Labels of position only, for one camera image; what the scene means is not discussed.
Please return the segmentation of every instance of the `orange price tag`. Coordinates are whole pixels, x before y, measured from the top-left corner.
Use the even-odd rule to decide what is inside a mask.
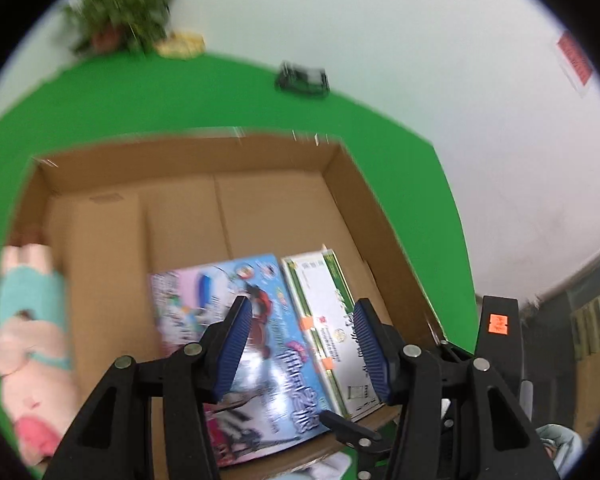
[[[507,335],[509,333],[509,327],[507,327],[508,321],[509,318],[507,316],[491,314],[489,316],[489,332],[492,334]]]

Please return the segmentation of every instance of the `colorful box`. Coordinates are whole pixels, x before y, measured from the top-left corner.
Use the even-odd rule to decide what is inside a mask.
[[[251,331],[232,388],[220,404],[205,405],[219,466],[326,431],[318,414],[331,407],[273,254],[154,274],[151,282],[165,354],[199,341],[236,296],[251,299]]]
[[[359,420],[381,406],[353,327],[354,302],[331,250],[282,260],[300,327],[316,356],[334,410]]]

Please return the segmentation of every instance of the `white and green box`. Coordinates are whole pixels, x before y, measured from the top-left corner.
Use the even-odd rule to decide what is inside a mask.
[[[300,327],[334,410],[358,420],[381,406],[353,327],[353,298],[333,251],[282,259]]]

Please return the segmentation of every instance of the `potted plant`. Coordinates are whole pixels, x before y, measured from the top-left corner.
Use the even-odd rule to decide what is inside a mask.
[[[63,12],[82,35],[74,47],[80,54],[108,54],[119,49],[147,52],[167,36],[172,0],[80,0]]]

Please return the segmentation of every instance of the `green surface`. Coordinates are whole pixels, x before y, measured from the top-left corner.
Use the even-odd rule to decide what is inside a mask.
[[[462,227],[431,145],[337,94],[312,100],[276,92],[273,78],[217,56],[120,54],[43,85],[0,120],[0,245],[31,155],[120,134],[212,126],[338,136],[392,222],[449,339],[473,350],[478,325]],[[0,424],[11,436],[1,410]]]

